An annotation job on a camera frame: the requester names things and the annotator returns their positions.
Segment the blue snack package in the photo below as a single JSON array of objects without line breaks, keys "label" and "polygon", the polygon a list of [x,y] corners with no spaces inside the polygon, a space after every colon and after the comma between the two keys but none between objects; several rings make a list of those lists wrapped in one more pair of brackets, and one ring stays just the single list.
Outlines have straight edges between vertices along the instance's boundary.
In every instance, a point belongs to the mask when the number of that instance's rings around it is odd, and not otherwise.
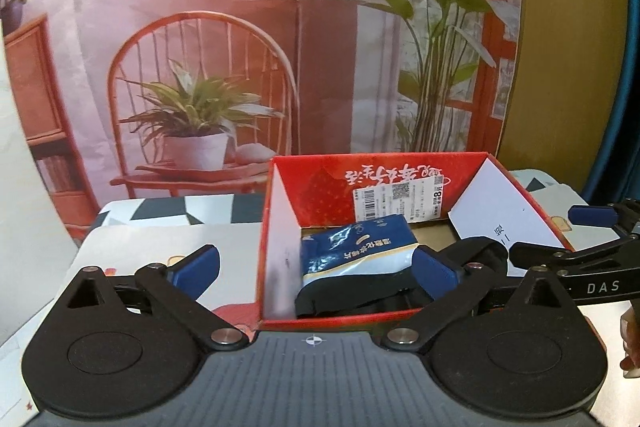
[{"label": "blue snack package", "polygon": [[411,266],[418,242],[404,216],[392,214],[302,238],[302,285],[322,277],[396,273]]}]

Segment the black and white pattern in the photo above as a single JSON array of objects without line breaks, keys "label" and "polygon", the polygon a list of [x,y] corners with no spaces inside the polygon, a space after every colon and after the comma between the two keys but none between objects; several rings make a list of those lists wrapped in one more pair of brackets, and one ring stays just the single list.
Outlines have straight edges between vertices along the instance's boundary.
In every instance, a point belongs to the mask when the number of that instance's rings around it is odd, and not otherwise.
[{"label": "black and white pattern", "polygon": [[263,206],[264,194],[216,194],[111,201],[95,218],[92,230],[112,225],[174,227],[260,223]]},{"label": "black and white pattern", "polygon": [[535,169],[523,169],[520,171],[511,171],[511,174],[522,185],[527,192],[535,192],[542,188],[558,185],[558,182],[549,174]]}]

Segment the metal screw head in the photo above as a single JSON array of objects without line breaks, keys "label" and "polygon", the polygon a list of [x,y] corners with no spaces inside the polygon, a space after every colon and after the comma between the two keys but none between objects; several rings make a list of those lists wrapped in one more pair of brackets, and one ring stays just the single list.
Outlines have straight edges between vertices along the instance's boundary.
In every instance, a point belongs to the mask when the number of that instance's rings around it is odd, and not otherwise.
[{"label": "metal screw head", "polygon": [[235,344],[242,340],[242,331],[236,330],[236,328],[220,328],[211,333],[211,340],[223,344],[223,346]]},{"label": "metal screw head", "polygon": [[396,344],[413,344],[420,335],[410,328],[396,328],[386,334],[386,337]]}]

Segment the barcode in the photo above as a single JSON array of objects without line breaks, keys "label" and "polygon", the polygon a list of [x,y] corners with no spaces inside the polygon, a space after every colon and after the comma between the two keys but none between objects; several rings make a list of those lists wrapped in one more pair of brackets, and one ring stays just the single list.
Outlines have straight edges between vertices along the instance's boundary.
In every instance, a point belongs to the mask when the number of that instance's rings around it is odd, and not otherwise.
[{"label": "barcode", "polygon": [[364,219],[375,219],[376,216],[376,192],[375,190],[365,190],[364,197]]},{"label": "barcode", "polygon": [[410,192],[409,192],[409,182],[406,183],[397,183],[397,184],[393,184],[391,185],[391,188],[393,190],[393,199],[395,200],[401,200],[403,198],[408,198],[410,197]]},{"label": "barcode", "polygon": [[442,190],[444,185],[444,176],[436,176],[433,181],[433,215],[440,217],[442,211]]}]

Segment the tray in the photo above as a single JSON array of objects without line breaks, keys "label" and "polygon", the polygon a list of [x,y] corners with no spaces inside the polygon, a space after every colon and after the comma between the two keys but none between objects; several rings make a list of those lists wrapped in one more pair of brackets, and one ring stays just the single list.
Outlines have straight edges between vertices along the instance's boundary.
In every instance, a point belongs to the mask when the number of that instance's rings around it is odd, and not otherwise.
[{"label": "tray", "polygon": [[269,163],[250,163],[249,165],[229,163],[218,171],[198,171],[178,169],[173,162],[166,161],[150,165],[139,165],[136,170],[154,172],[168,180],[215,183],[266,174],[269,171]]}]

